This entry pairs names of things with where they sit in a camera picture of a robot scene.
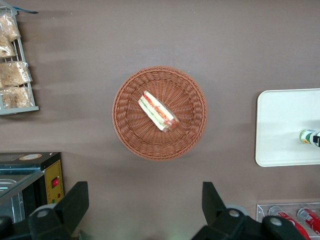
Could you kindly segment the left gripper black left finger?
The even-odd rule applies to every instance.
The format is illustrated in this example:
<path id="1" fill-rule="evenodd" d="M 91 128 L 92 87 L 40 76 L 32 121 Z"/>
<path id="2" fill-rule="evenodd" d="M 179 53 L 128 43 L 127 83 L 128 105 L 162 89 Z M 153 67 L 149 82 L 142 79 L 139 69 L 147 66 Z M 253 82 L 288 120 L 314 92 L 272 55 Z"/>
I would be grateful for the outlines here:
<path id="1" fill-rule="evenodd" d="M 21 222 L 13 223 L 9 216 L 1 216 L 0 238 L 70 240 L 88 208 L 88 183 L 79 181 L 54 207 L 41 206 Z"/>

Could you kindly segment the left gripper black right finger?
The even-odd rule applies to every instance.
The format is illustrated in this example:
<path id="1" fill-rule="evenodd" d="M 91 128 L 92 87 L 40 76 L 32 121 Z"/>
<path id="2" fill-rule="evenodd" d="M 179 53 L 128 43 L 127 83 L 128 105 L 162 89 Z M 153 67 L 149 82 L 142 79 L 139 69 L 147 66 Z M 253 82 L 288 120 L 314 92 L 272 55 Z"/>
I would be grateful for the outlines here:
<path id="1" fill-rule="evenodd" d="M 266 216 L 262 222 L 241 210 L 228 208 L 212 182 L 202 183 L 201 206 L 206 225 L 193 240 L 305 240 L 304 234 L 289 220 Z"/>

